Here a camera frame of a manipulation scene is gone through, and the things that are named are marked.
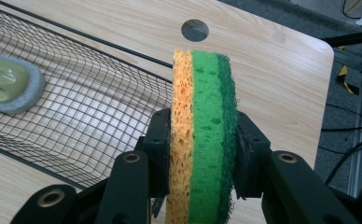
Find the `green scouring pad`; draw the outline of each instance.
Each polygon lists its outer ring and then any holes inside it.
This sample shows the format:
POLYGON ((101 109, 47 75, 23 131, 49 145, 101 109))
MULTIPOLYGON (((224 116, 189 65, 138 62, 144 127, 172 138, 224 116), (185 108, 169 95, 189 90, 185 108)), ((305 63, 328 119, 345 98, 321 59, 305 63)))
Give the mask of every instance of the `green scouring pad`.
POLYGON ((166 223, 226 223, 237 124, 228 57, 175 51, 171 121, 166 223))

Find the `black metal basket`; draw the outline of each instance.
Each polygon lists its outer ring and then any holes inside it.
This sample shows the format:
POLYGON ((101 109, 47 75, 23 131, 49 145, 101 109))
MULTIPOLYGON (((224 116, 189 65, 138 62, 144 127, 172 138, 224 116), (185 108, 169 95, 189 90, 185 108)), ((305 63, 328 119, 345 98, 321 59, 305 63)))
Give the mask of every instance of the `black metal basket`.
POLYGON ((81 189, 108 177, 171 104, 168 80, 1 10, 0 54, 36 65, 46 80, 29 111, 0 113, 0 152, 81 189))

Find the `light wood surface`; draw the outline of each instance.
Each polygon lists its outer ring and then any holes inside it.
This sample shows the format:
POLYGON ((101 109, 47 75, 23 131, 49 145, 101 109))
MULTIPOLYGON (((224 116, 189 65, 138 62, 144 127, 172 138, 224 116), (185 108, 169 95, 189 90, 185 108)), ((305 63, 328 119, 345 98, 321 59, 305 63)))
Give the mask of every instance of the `light wood surface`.
MULTIPOLYGON (((217 1, 6 2, 167 63, 172 63, 174 49, 229 55, 238 109, 266 134, 273 150, 298 153, 313 167, 333 61, 333 51, 326 43, 217 1), (207 39, 195 43, 182 36, 181 26, 190 19, 208 25, 207 39)), ((71 36, 172 78, 168 68, 71 36)), ((11 220, 38 189, 59 182, 0 155, 0 223, 11 220)), ((154 223, 161 223, 162 216, 154 223)), ((260 200, 237 201, 230 223, 264 223, 260 200)))

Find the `wire mesh basket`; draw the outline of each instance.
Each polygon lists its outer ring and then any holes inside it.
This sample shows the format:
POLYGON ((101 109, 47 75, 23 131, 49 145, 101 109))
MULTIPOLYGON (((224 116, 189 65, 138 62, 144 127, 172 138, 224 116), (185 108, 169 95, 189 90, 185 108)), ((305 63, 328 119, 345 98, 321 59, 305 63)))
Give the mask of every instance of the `wire mesh basket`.
POLYGON ((0 113, 0 152, 82 189, 108 177, 171 104, 168 80, 1 10, 0 54, 46 80, 29 111, 0 113))

